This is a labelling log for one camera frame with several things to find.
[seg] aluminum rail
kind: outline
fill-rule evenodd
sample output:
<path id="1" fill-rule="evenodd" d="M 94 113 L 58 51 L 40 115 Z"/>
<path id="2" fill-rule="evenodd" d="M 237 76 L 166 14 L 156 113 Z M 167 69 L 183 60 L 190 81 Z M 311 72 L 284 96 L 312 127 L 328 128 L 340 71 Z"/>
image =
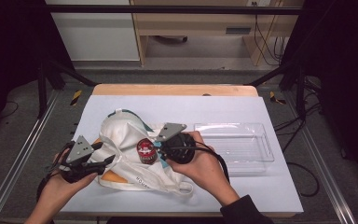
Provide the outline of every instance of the aluminum rail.
<path id="1" fill-rule="evenodd" d="M 250 14 L 303 15 L 321 10 L 302 7 L 211 7 L 211 6 L 122 6 L 122 5 L 24 5 L 23 11 L 58 13 L 175 13 L 175 14 Z"/>
<path id="2" fill-rule="evenodd" d="M 7 201 L 7 198 L 11 191 L 14 188 L 14 185 L 16 184 L 17 180 L 20 177 L 21 171 L 27 162 L 31 152 L 34 149 L 34 145 L 36 144 L 37 139 L 39 138 L 39 135 L 42 133 L 43 128 L 45 127 L 48 118 L 51 115 L 51 111 L 53 110 L 57 98 L 59 96 L 59 91 L 53 91 L 51 94 L 49 100 L 48 100 L 48 110 L 44 114 L 44 116 L 41 119 L 38 119 L 31 130 L 30 134 L 28 135 L 27 140 L 25 141 L 24 145 L 22 146 L 22 149 L 17 156 L 16 160 L 13 162 L 13 165 L 11 166 L 9 172 L 7 173 L 7 176 L 5 180 L 3 181 L 1 187 L 0 187 L 0 212 L 2 211 L 3 206 L 5 205 L 5 202 Z"/>
<path id="3" fill-rule="evenodd" d="M 293 94 L 286 91 L 283 92 L 284 98 L 287 99 L 288 104 L 290 105 L 292 112 L 295 116 L 296 107 Z M 316 146 L 313 138 L 310 134 L 310 130 L 307 128 L 307 125 L 304 126 L 301 130 L 304 141 L 306 142 L 307 149 L 309 150 L 310 157 L 315 165 L 316 170 L 318 171 L 319 177 L 324 184 L 324 189 L 326 190 L 327 195 L 330 198 L 330 202 L 333 205 L 339 221 L 342 224 L 355 224 L 356 221 L 351 212 L 351 209 L 348 207 L 347 202 L 342 195 L 341 190 L 338 187 L 338 184 L 330 172 L 330 169 L 327 167 L 321 153 L 319 152 L 318 147 Z"/>

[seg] table surface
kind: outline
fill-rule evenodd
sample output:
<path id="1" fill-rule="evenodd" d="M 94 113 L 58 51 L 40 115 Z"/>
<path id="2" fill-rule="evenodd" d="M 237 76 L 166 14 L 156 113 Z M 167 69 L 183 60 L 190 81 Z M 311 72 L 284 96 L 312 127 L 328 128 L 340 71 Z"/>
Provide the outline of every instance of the table surface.
<path id="1" fill-rule="evenodd" d="M 274 156 L 267 171 L 232 176 L 231 185 L 240 194 L 251 195 L 260 212 L 269 217 L 302 213 L 263 98 L 254 87 L 229 85 L 118 85 L 101 84 L 86 107 L 74 139 L 92 142 L 98 138 L 104 118 L 117 108 L 129 109 L 149 124 L 185 123 L 193 131 L 197 123 L 261 123 Z M 220 216 L 220 204 L 194 183 L 191 198 L 158 191 L 122 191 L 92 182 L 61 210 L 62 215 L 83 216 Z"/>

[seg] white table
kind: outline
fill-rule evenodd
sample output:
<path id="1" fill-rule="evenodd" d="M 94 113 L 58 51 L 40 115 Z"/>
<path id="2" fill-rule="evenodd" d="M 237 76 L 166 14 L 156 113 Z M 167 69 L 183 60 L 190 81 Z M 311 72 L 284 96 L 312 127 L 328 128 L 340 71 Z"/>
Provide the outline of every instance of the white table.
<path id="1" fill-rule="evenodd" d="M 284 160 L 263 98 L 257 96 L 197 95 L 98 95 L 93 94 L 84 109 L 74 139 L 84 135 L 98 138 L 104 118 L 117 108 L 135 112 L 146 123 L 262 123 L 274 155 L 265 173 L 231 177 L 233 188 L 251 195 L 256 207 L 270 217 L 291 217 L 302 213 L 295 185 Z M 63 215 L 83 216 L 219 216 L 220 204 L 195 185 L 191 198 L 157 191 L 120 191 L 91 183 L 61 210 Z"/>

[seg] white plastic bag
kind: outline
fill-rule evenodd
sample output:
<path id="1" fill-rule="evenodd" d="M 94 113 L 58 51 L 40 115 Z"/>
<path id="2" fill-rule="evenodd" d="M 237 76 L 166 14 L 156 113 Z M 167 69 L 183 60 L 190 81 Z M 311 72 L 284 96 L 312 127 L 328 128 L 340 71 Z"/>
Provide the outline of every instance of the white plastic bag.
<path id="1" fill-rule="evenodd" d="M 100 131 L 103 146 L 92 154 L 91 159 L 103 161 L 115 154 L 114 161 L 106 168 L 105 173 L 112 171 L 126 181 L 106 180 L 102 175 L 97 178 L 98 182 L 113 189 L 158 190 L 191 196 L 193 186 L 184 182 L 184 176 L 174 172 L 165 161 L 158 157 L 151 165 L 141 162 L 136 145 L 145 138 L 153 141 L 150 136 L 156 133 L 159 133 L 158 129 L 152 130 L 129 110 L 117 109 L 109 115 L 103 121 Z"/>

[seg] orange object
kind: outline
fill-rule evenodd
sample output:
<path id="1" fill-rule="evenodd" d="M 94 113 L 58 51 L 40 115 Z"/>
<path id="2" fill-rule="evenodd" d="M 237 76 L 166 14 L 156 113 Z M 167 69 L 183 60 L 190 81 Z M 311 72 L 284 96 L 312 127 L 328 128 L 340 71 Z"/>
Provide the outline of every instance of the orange object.
<path id="1" fill-rule="evenodd" d="M 93 144 L 96 144 L 96 143 L 99 143 L 99 142 L 101 142 L 101 139 L 97 138 L 97 140 L 95 140 Z"/>
<path id="2" fill-rule="evenodd" d="M 128 183 L 126 179 L 121 177 L 120 175 L 116 174 L 113 171 L 107 171 L 101 177 L 102 180 L 111 181 L 111 182 L 118 182 L 118 183 Z"/>

